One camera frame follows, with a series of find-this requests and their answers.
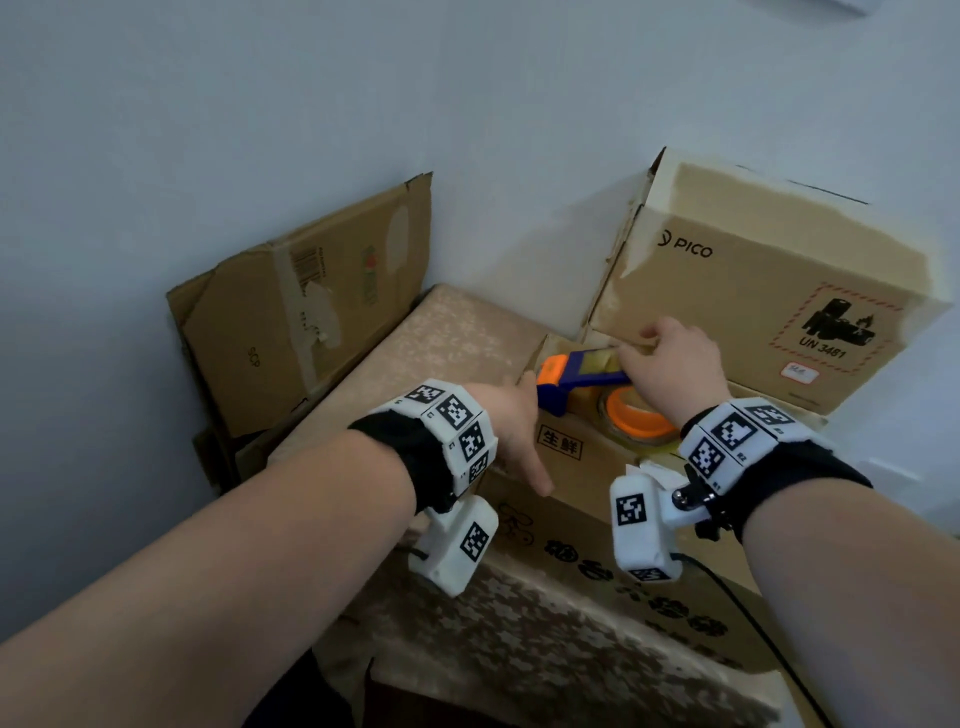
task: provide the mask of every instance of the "hand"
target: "hand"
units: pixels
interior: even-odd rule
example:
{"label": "hand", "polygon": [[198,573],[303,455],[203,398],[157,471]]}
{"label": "hand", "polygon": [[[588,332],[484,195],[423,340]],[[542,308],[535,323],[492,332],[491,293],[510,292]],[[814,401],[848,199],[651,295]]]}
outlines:
{"label": "hand", "polygon": [[644,356],[633,347],[621,346],[620,364],[640,396],[676,427],[731,399],[720,349],[701,329],[663,316],[640,335],[659,336],[656,350]]}
{"label": "hand", "polygon": [[493,434],[499,440],[496,448],[512,470],[541,496],[553,492],[553,481],[534,448],[537,427],[537,377],[533,372],[523,375],[519,384],[467,384],[470,395],[487,410]]}

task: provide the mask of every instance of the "red-bordered sticker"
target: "red-bordered sticker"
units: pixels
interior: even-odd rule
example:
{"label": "red-bordered sticker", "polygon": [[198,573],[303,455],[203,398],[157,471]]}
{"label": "red-bordered sticker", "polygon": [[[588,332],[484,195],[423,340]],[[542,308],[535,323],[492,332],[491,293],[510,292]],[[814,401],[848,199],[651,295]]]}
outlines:
{"label": "red-bordered sticker", "polygon": [[[770,346],[842,374],[856,374],[890,343],[875,329],[891,330],[886,320],[903,307],[822,282],[778,331]],[[797,361],[781,376],[809,384],[820,375]]]}

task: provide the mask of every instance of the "barcode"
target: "barcode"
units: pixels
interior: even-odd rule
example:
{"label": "barcode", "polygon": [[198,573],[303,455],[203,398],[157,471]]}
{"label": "barcode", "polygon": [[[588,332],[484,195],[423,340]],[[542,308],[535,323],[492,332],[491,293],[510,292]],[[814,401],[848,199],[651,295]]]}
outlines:
{"label": "barcode", "polygon": [[297,273],[297,282],[300,284],[301,291],[306,290],[306,284],[311,280],[320,282],[326,273],[323,248],[310,248],[296,254],[290,253],[290,259],[294,263],[294,271]]}

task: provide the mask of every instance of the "forearm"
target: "forearm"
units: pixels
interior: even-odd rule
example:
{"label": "forearm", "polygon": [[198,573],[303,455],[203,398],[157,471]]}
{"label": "forearm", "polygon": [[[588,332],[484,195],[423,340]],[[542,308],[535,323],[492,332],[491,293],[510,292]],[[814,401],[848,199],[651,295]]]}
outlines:
{"label": "forearm", "polygon": [[743,545],[845,725],[954,720],[960,546],[952,539],[874,491],[824,479],[762,503]]}
{"label": "forearm", "polygon": [[357,432],[270,468],[7,642],[0,713],[31,725],[239,724],[369,578],[415,503],[396,453]]}

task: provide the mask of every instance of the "wall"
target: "wall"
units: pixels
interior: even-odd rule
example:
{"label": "wall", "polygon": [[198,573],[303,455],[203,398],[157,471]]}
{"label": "wall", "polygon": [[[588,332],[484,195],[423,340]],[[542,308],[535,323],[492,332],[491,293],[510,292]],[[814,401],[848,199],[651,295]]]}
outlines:
{"label": "wall", "polygon": [[[638,172],[663,144],[933,221],[957,280],[960,6],[889,0],[487,0],[444,29],[430,278],[572,334]],[[952,312],[837,413],[900,498],[960,531]]]}
{"label": "wall", "polygon": [[0,6],[0,640],[210,499],[163,294],[423,171],[443,10]]}

